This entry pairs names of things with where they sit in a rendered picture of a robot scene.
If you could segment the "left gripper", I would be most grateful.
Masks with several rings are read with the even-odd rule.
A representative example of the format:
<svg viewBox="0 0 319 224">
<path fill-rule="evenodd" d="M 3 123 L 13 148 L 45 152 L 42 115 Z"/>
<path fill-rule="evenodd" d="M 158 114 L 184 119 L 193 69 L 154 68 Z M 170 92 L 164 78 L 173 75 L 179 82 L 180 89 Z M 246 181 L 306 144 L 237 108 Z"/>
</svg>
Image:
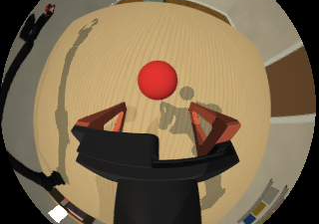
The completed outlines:
<svg viewBox="0 0 319 224">
<path fill-rule="evenodd" d="M 56 7 L 56 5 L 54 4 L 53 5 L 53 10 L 52 11 L 50 11 L 49 9 L 50 8 L 52 8 L 52 6 L 51 7 L 48 7 L 45 11 L 47 12 L 46 14 L 42 14 L 41 15 L 41 17 L 42 18 L 44 18 L 44 20 L 42 21 L 42 23 L 40 24 L 40 26 L 35 26 L 35 27 L 38 27 L 38 28 L 40 28 L 40 31 L 41 31 L 41 29 L 43 28 L 43 26 L 44 26 L 44 24 L 46 24 L 47 23 L 47 21 L 51 18 L 51 16 L 54 14 L 54 10 L 55 10 L 55 7 Z M 49 16 L 48 16 L 49 15 Z"/>
</svg>

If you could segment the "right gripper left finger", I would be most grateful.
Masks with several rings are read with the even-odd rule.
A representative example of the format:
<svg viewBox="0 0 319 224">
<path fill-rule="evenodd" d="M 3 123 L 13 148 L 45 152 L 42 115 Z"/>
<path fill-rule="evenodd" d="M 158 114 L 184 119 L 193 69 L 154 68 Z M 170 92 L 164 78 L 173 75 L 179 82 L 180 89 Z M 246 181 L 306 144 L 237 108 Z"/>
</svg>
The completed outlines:
<svg viewBox="0 0 319 224">
<path fill-rule="evenodd" d="M 116 125 L 112 131 L 123 132 L 127 113 L 126 103 L 122 102 L 106 110 L 96 112 L 78 119 L 76 125 L 86 126 L 87 128 L 104 130 L 104 125 L 119 114 Z"/>
</svg>

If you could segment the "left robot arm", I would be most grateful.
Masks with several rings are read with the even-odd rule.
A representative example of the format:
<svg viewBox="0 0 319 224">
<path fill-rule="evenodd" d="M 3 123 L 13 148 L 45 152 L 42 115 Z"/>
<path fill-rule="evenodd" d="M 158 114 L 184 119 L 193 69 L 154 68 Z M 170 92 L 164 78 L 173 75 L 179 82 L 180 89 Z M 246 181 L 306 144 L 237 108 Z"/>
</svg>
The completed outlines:
<svg viewBox="0 0 319 224">
<path fill-rule="evenodd" d="M 14 61 L 12 62 L 11 66 L 9 67 L 6 76 L 2 82 L 1 85 L 1 93 L 0 93 L 0 119 L 2 122 L 2 117 L 3 116 L 3 111 L 4 111 L 4 106 L 6 102 L 6 98 L 10 89 L 10 86 L 12 84 L 12 81 L 23 63 L 23 58 L 25 60 L 25 57 L 28 56 L 30 51 L 32 50 L 34 46 L 34 41 L 37 39 L 39 33 L 40 33 L 40 28 L 35 27 L 35 26 L 40 26 L 44 18 L 41 16 L 39 19 L 36 21 L 35 20 L 35 14 L 32 14 L 29 16 L 29 18 L 26 20 L 26 24 L 24 25 L 22 31 L 20 32 L 19 38 L 24 40 L 26 43 L 22 46 L 21 50 L 18 52 L 17 56 L 15 57 Z M 35 23 L 36 21 L 36 23 Z M 32 27 L 33 26 L 33 27 Z M 31 31 L 32 30 L 32 31 Z M 31 34 L 30 34 L 31 32 Z M 29 40 L 30 38 L 30 40 Z M 27 42 L 27 40 L 29 40 Z M 29 52 L 27 54 L 27 52 Z M 7 92 L 8 91 L 8 92 Z M 6 150 L 7 151 L 7 150 Z M 49 177 L 46 176 L 43 172 L 36 172 L 22 164 L 20 161 L 18 161 L 14 156 L 12 156 L 8 151 L 7 151 L 9 160 L 11 162 L 11 165 L 15 171 L 23 175 L 24 177 L 34 181 L 35 183 L 43 186 L 47 191 L 52 191 L 53 190 L 53 185 L 65 185 L 65 181 L 63 180 L 61 174 L 55 170 L 53 170 L 52 175 Z M 55 172 L 54 172 L 55 171 Z M 58 173 L 58 174 L 57 174 Z M 52 181 L 51 181 L 52 180 Z"/>
</svg>

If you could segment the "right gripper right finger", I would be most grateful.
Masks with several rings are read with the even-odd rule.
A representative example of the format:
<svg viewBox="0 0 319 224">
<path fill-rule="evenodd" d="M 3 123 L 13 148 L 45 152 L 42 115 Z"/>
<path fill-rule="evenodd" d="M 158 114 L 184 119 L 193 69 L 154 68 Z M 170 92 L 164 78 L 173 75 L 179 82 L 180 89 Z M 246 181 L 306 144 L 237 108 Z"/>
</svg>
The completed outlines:
<svg viewBox="0 0 319 224">
<path fill-rule="evenodd" d="M 237 119 L 194 102 L 190 102 L 189 114 L 197 156 L 207 155 L 217 143 L 231 140 L 241 127 Z M 211 124 L 212 130 L 208 136 L 205 135 L 196 114 Z"/>
</svg>

